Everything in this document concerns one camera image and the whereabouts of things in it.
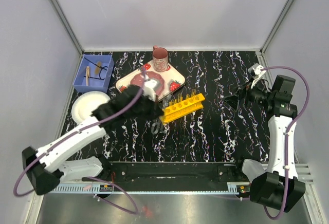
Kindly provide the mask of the yellow plastic test tube rack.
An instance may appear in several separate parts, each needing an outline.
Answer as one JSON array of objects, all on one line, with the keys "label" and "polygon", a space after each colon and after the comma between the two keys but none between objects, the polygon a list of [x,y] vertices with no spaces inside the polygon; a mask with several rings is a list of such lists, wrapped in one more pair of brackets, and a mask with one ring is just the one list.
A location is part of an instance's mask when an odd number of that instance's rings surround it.
[{"label": "yellow plastic test tube rack", "polygon": [[179,118],[187,116],[199,109],[204,108],[202,101],[205,100],[203,94],[197,94],[188,99],[177,102],[173,105],[166,107],[163,112],[163,116],[160,117],[160,120],[163,124],[168,124]]}]

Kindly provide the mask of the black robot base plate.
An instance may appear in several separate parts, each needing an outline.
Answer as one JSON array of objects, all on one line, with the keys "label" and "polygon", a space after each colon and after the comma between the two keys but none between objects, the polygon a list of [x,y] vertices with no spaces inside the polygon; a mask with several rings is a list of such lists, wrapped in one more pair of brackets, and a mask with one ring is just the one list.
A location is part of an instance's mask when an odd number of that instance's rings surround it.
[{"label": "black robot base plate", "polygon": [[233,163],[224,162],[112,162],[97,176],[102,180],[122,183],[175,182],[184,185],[232,183],[250,185],[247,177]]}]

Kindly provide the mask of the blue plastic bin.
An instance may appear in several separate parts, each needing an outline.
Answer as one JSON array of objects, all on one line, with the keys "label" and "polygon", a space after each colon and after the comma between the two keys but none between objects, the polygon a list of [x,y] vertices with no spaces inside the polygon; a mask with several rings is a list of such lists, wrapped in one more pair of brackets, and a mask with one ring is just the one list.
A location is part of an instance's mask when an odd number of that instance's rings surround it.
[{"label": "blue plastic bin", "polygon": [[73,87],[79,93],[107,93],[113,69],[114,60],[111,55],[84,54]]}]

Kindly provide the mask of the white strawberry serving tray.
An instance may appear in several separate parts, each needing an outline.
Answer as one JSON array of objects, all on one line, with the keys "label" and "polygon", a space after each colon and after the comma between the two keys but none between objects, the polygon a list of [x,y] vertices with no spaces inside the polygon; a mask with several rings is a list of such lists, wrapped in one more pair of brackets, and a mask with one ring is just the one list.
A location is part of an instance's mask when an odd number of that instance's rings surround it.
[{"label": "white strawberry serving tray", "polygon": [[117,90],[119,92],[122,92],[128,88],[130,85],[131,79],[141,73],[143,70],[145,71],[154,71],[162,76],[164,79],[164,90],[163,92],[158,96],[159,101],[163,100],[166,96],[171,95],[173,92],[181,88],[185,84],[185,77],[177,70],[175,69],[171,64],[168,65],[167,70],[164,72],[157,72],[154,69],[153,61],[149,61],[148,63],[145,63],[141,67],[139,67],[137,70],[132,71],[131,73],[127,74],[123,78],[119,79],[117,83],[115,84]]}]

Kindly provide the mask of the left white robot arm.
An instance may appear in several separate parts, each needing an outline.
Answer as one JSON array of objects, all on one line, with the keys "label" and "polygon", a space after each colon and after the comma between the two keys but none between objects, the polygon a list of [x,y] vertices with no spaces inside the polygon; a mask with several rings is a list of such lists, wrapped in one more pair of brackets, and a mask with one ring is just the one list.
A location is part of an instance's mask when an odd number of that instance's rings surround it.
[{"label": "left white robot arm", "polygon": [[31,146],[25,148],[22,151],[23,172],[20,176],[28,177],[37,195],[51,192],[66,180],[97,177],[105,181],[111,175],[111,168],[98,157],[93,157],[93,162],[67,162],[67,159],[108,134],[118,121],[136,117],[153,120],[162,115],[158,96],[151,87],[130,85],[118,96],[100,104],[90,116],[56,141],[38,149]]}]

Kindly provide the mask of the pink patterned mug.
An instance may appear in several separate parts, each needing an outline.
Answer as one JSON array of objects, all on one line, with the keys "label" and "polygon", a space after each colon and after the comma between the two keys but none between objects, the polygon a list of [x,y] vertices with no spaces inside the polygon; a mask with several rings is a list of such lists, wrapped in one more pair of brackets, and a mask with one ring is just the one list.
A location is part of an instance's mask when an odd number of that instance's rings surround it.
[{"label": "pink patterned mug", "polygon": [[153,46],[153,66],[157,72],[164,72],[169,65],[169,53],[163,47]]}]

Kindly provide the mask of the white paper plate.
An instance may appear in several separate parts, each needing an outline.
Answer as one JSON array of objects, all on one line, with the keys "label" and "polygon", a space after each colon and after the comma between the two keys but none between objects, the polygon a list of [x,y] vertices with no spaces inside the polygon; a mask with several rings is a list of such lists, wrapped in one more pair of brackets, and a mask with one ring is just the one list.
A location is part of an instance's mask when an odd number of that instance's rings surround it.
[{"label": "white paper plate", "polygon": [[92,114],[93,110],[109,100],[110,97],[100,91],[84,93],[74,101],[71,108],[71,116],[76,124],[80,124]]}]

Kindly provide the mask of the test tube brush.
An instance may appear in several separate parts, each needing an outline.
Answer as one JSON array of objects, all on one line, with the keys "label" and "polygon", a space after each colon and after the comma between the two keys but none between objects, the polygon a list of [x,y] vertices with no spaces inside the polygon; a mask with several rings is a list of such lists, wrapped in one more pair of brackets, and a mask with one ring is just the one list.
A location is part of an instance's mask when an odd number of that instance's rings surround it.
[{"label": "test tube brush", "polygon": [[84,62],[86,63],[86,67],[90,66],[90,77],[89,79],[93,80],[105,80],[106,73],[108,70],[108,65],[102,61],[92,61],[89,58],[84,57]]}]

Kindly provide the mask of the pink polka dot plate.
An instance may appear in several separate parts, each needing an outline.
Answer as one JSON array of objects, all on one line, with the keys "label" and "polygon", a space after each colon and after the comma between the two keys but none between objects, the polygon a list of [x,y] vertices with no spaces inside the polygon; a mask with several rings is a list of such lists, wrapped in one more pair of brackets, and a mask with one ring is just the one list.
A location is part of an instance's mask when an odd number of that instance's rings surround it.
[{"label": "pink polka dot plate", "polygon": [[[163,92],[164,84],[165,84],[165,81],[162,78],[162,76],[154,71],[146,71],[145,77],[146,77],[145,85],[148,86],[149,88],[152,88],[155,91],[155,93],[159,96]],[[141,87],[143,80],[144,77],[142,73],[139,73],[131,79],[130,84]]]}]

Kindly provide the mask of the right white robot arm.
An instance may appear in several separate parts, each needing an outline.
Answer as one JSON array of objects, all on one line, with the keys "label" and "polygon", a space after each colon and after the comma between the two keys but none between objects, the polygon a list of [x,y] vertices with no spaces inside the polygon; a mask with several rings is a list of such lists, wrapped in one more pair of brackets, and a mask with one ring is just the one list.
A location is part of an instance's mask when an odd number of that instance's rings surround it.
[{"label": "right white robot arm", "polygon": [[304,195],[306,186],[298,180],[294,157],[294,131],[298,109],[291,104],[295,79],[278,75],[270,91],[260,90],[252,81],[224,98],[234,110],[255,103],[265,110],[270,133],[267,168],[261,162],[242,158],[233,168],[239,181],[249,180],[249,199],[265,207],[288,213]]}]

